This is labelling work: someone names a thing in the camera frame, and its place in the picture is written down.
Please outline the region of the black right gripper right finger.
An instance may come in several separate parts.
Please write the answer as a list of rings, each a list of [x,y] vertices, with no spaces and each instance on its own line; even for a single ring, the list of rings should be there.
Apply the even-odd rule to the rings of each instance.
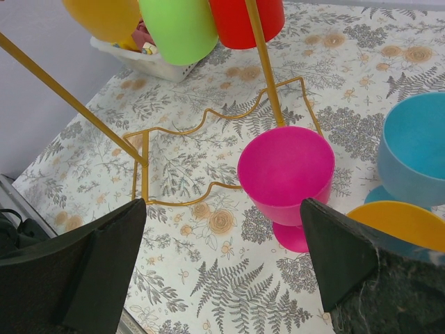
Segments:
[[[336,333],[443,333],[444,252],[397,239],[323,203],[300,213]]]

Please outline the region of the orange wine glass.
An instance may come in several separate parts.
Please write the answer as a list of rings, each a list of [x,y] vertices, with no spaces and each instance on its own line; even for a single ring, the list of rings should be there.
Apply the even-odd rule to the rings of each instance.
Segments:
[[[78,24],[104,42],[130,37],[141,18],[134,0],[65,0],[62,4]]]
[[[377,201],[359,206],[347,217],[411,244],[444,252],[444,220],[406,202]]]

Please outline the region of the blue wine glass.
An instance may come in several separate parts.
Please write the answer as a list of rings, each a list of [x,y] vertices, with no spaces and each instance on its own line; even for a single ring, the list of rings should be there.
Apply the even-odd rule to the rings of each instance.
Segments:
[[[365,203],[395,200],[430,209],[444,204],[444,93],[409,97],[387,114],[378,147],[381,185]]]

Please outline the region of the magenta wine glass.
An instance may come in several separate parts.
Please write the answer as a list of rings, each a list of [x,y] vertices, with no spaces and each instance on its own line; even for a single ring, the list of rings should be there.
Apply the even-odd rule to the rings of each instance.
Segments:
[[[322,135],[303,127],[268,130],[251,140],[238,160],[239,182],[257,209],[272,222],[285,249],[308,252],[300,206],[330,199],[335,156]]]

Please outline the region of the green wine glass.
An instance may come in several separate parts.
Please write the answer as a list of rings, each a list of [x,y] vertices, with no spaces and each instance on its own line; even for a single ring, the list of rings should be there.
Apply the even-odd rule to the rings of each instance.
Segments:
[[[207,0],[142,0],[140,12],[164,61],[189,65],[206,57],[218,43]]]

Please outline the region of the red wine glass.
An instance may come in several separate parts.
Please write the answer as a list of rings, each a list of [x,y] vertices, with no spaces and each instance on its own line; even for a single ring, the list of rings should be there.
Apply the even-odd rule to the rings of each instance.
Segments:
[[[209,5],[221,43],[230,49],[256,47],[248,10],[242,0],[210,0]],[[283,0],[257,0],[265,41],[272,40],[284,27]]]

